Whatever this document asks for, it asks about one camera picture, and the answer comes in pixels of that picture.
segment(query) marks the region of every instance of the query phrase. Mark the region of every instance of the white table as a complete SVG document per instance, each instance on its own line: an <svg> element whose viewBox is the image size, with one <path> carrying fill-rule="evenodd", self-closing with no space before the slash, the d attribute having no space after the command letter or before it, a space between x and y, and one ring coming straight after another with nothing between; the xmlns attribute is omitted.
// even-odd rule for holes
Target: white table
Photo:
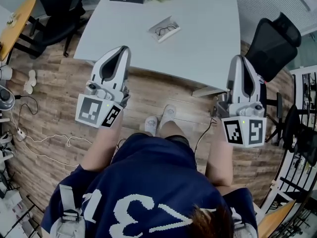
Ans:
<svg viewBox="0 0 317 238"><path fill-rule="evenodd" d="M162 43L148 30L172 16L181 30ZM226 89L231 59L240 54L237 0L166 0L144 4L101 0L74 58L97 61L111 49L130 48L131 66Z"/></svg>

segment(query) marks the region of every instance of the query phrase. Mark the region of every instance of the hair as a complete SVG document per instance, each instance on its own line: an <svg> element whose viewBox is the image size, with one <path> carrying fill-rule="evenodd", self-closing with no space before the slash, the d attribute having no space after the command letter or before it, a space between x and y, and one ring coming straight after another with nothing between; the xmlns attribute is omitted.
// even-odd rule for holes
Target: hair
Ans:
<svg viewBox="0 0 317 238"><path fill-rule="evenodd" d="M192 238L233 238L233 220L222 206L214 212L202 211L195 206L190 225Z"/></svg>

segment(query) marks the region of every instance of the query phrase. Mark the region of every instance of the black cable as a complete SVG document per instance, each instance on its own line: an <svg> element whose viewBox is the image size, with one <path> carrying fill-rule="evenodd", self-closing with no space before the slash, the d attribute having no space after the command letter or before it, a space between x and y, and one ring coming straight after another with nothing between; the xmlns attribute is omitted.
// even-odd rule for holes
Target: black cable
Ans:
<svg viewBox="0 0 317 238"><path fill-rule="evenodd" d="M119 148L120 148L120 143L121 143L123 140L127 140L127 139L126 139L126 138L123 138L123 139L119 140L119 142L118 142L118 144L117 144L117 150L119 150Z"/></svg>
<svg viewBox="0 0 317 238"><path fill-rule="evenodd" d="M194 154L195 154L195 155L196 155L196 150L197 150L198 144L199 144L200 141L202 140L203 136L208 132L208 130L210 129L210 127L211 127L212 124L217 124L217 121L216 121L214 118L211 118L208 128L204 131L204 133L203 133L203 134L200 136L200 138L198 139L197 144L196 144L196 147L195 147L195 150L194 150Z"/></svg>
<svg viewBox="0 0 317 238"><path fill-rule="evenodd" d="M38 104L38 102L37 102L36 99L34 99L33 97L28 96L28 95L25 95L25 96L23 96L23 95L21 95L21 96L17 95L17 96L15 96L16 99L26 98L26 97L31 98L32 100L35 101L35 103L36 103L36 111L35 111L35 112L32 112L32 110L31 110L31 108L29 107L29 105L27 105L26 103L23 103L23 104L21 105L21 107L20 107L19 118L18 118L18 124L17 124L18 127L19 127L19 124L20 124L21 111L22 111L23 106L26 106L26 107L29 109L30 113L31 113L33 116L36 115L36 114L39 112L39 104Z"/></svg>

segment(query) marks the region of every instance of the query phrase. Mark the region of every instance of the wooden floor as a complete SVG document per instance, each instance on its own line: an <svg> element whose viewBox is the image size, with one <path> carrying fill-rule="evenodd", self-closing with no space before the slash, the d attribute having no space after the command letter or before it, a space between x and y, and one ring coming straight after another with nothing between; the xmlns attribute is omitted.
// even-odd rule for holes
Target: wooden floor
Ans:
<svg viewBox="0 0 317 238"><path fill-rule="evenodd" d="M14 50L10 65L20 71L37 72L38 84L32 97L39 103L39 112L33 116L23 107L20 124L27 128L28 135L34 140L59 134L84 137L94 140L95 128L75 122L77 97L83 93L86 81L90 77L92 66L84 61L73 59L79 36L75 36L69 47L69 57L62 55L65 41L47 47L36 60L18 50ZM247 50L242 45L242 53ZM146 117L155 115L159 119L167 104L177 107L176 123L184 130L191 147L196 142L210 122L209 109L211 97L195 98L191 96L198 85L166 75L160 75L144 70L131 69L128 77L128 87L131 99L124 110L124 121L121 138L127 138L139 129ZM280 91L283 96L285 115L293 103L293 83L291 75L286 71L269 84L268 97L275 98ZM22 98L16 101L13 108L15 121L18 120L20 106L28 103L35 107L32 100ZM206 168L210 142L214 127L202 139L197 150L197 164L200 172ZM52 138L42 143L34 143L26 139L26 145L38 154L44 154L70 165L76 165L84 156L90 144L85 141L71 140L71 147L66 146L65 138ZM15 140L16 155L10 159L10 172L15 172L14 180L21 186L23 196L29 194L41 207L45 208L56 185L74 168L53 162L46 157L38 157L31 153L22 143ZM283 157L283 149L267 144L262 148L235 149L234 183L247 186L255 202L259 205L268 192ZM42 215L36 213L36 219Z"/></svg>

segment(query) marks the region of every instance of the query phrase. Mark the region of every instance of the foot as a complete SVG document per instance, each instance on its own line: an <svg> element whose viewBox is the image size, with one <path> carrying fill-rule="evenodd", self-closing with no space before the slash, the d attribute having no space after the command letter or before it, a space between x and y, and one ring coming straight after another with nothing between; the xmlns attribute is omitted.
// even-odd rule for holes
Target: foot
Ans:
<svg viewBox="0 0 317 238"><path fill-rule="evenodd" d="M176 107L174 105L166 105L162 120L159 123L159 129L162 129L162 126L168 122L173 121L176 116Z"/></svg>
<svg viewBox="0 0 317 238"><path fill-rule="evenodd" d="M155 137L158 126L158 119L155 116L148 117L145 120L145 131L151 133Z"/></svg>
<svg viewBox="0 0 317 238"><path fill-rule="evenodd" d="M26 91L28 94L32 94L33 93L33 87L31 86L29 81L25 83L23 90Z"/></svg>
<svg viewBox="0 0 317 238"><path fill-rule="evenodd" d="M36 72L35 72L35 70L30 70L29 71L29 81L28 81L29 83L30 83L30 85L31 86L36 86Z"/></svg>

